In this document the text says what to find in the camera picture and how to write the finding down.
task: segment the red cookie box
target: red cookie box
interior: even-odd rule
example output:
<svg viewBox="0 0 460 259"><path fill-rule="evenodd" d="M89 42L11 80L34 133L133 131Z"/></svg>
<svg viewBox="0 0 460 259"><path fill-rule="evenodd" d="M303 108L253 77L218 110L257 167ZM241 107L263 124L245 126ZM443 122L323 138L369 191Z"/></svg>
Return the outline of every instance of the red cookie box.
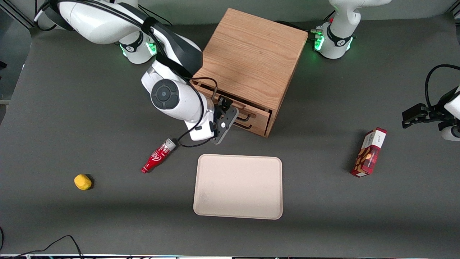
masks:
<svg viewBox="0 0 460 259"><path fill-rule="evenodd" d="M356 158L355 165L351 171L352 175L363 177L372 174L385 136L386 130L378 127L366 134L358 158Z"/></svg>

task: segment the wooden box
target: wooden box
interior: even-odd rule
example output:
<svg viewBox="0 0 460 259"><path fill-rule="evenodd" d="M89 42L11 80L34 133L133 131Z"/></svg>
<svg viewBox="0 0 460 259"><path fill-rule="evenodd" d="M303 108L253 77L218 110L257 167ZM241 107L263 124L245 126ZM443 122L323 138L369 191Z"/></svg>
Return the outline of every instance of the wooden box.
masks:
<svg viewBox="0 0 460 259"><path fill-rule="evenodd" d="M307 37L305 31L229 8L194 77L217 80L216 99L222 94L240 110L235 125L268 137ZM212 81L191 82L212 96Z"/></svg>

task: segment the green led light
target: green led light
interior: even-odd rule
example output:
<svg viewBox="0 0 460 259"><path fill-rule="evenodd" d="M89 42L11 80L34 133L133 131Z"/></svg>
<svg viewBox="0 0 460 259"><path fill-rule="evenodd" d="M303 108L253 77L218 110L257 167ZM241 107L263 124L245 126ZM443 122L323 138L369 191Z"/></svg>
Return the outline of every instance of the green led light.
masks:
<svg viewBox="0 0 460 259"><path fill-rule="evenodd" d="M145 45L147 46L147 48L149 49L150 51L150 54L153 55L156 55L156 45L154 43L148 43L146 42Z"/></svg>
<svg viewBox="0 0 460 259"><path fill-rule="evenodd" d="M323 42L324 42L324 36L321 36L319 39L316 40L315 49L317 51L319 51L321 49Z"/></svg>
<svg viewBox="0 0 460 259"><path fill-rule="evenodd" d="M126 53L125 53L125 50L123 49L123 47L121 46L121 44L120 44L120 48L121 48L121 51L123 52L123 56L125 56L125 57L126 57Z"/></svg>
<svg viewBox="0 0 460 259"><path fill-rule="evenodd" d="M348 47L346 47L346 50L349 50L350 49L350 46L351 46L351 42L353 41L353 37L351 37L350 39L350 42L348 43Z"/></svg>

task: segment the gray tablecloth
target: gray tablecloth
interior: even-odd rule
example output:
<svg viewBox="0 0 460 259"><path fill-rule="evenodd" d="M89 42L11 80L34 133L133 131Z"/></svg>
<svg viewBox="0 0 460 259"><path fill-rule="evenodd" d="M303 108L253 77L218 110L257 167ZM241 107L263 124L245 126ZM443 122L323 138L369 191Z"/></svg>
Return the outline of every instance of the gray tablecloth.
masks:
<svg viewBox="0 0 460 259"><path fill-rule="evenodd" d="M205 47L214 28L173 29ZM87 254L458 257L460 143L436 124L401 128L401 112L424 102L428 71L460 64L452 15L365 21L356 34L339 60L307 43L268 139L235 127L218 146L179 148L148 175L150 153L186 129L151 104L140 83L149 64L75 32L34 35L0 127L2 252L71 234ZM459 72L437 71L432 102L459 82ZM355 178L363 134L377 126L388 134L374 174ZM204 153L279 157L281 219L195 215ZM94 189L75 187L81 173ZM76 250L67 240L49 252Z"/></svg>

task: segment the yellow sponge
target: yellow sponge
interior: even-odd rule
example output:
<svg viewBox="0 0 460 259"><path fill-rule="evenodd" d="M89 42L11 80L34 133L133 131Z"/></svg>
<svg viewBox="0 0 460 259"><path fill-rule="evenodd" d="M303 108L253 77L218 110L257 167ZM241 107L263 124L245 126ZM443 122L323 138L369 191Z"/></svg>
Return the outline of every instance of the yellow sponge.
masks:
<svg viewBox="0 0 460 259"><path fill-rule="evenodd" d="M92 186L91 179L84 174L79 174L75 177L74 183L80 190L88 190Z"/></svg>

